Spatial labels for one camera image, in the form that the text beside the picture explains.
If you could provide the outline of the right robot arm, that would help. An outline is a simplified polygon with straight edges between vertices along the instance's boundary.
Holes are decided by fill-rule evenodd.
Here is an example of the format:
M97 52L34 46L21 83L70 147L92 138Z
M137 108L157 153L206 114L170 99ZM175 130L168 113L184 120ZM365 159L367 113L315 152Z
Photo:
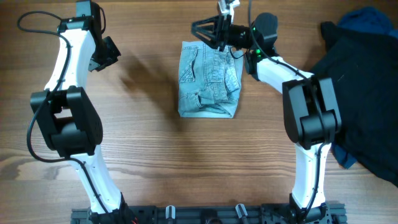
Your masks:
M220 14L192 24L191 32L212 49L230 45L250 51L248 72L260 81L280 75L284 127L295 146L295 183L289 204L277 212L287 223L334 223L333 207L323 192L326 158L341 128L341 116L331 78L306 75L276 57L278 18L264 12L247 27Z

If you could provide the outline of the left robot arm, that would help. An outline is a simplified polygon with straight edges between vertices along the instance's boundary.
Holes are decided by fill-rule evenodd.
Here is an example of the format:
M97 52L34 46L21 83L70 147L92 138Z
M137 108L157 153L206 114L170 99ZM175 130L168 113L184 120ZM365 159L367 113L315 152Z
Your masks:
M88 72L116 63L121 54L110 37L102 36L105 28L104 10L93 1L77 1L75 17L60 20L53 74L44 90L30 97L34 115L27 147L33 158L52 162L32 148L32 128L38 124L47 147L59 155L56 161L67 161L76 170L90 199L90 222L138 223L110 177L101 153L101 119L85 91Z

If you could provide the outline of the light blue denim shorts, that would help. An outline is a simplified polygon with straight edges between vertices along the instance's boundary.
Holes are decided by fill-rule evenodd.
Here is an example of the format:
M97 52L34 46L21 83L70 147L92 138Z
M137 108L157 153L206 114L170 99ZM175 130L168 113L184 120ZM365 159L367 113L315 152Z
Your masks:
M182 42L178 113L183 118L233 118L242 89L243 51Z

